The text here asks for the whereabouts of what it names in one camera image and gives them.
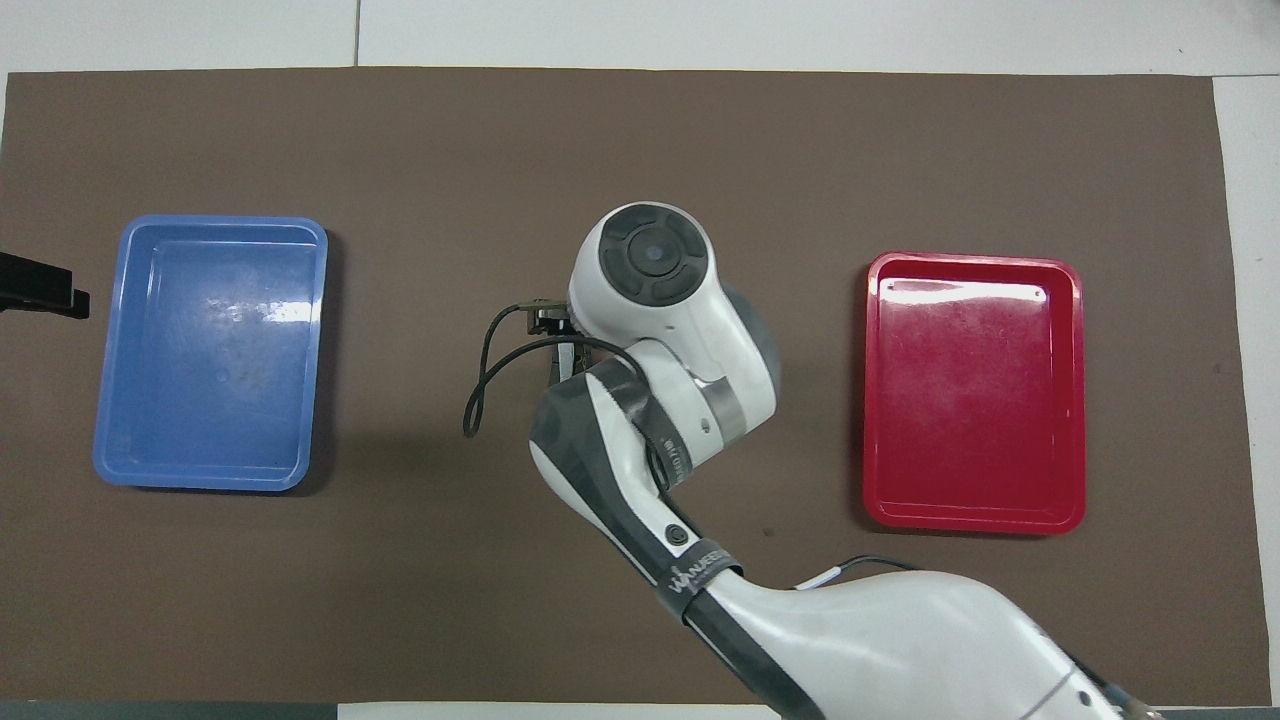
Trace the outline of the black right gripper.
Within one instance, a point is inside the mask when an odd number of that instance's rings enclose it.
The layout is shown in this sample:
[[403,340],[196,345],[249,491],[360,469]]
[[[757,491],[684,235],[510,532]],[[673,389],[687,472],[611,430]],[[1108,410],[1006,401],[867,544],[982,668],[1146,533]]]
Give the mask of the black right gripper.
[[566,301],[535,299],[527,302],[527,334],[536,340],[573,342],[579,336]]

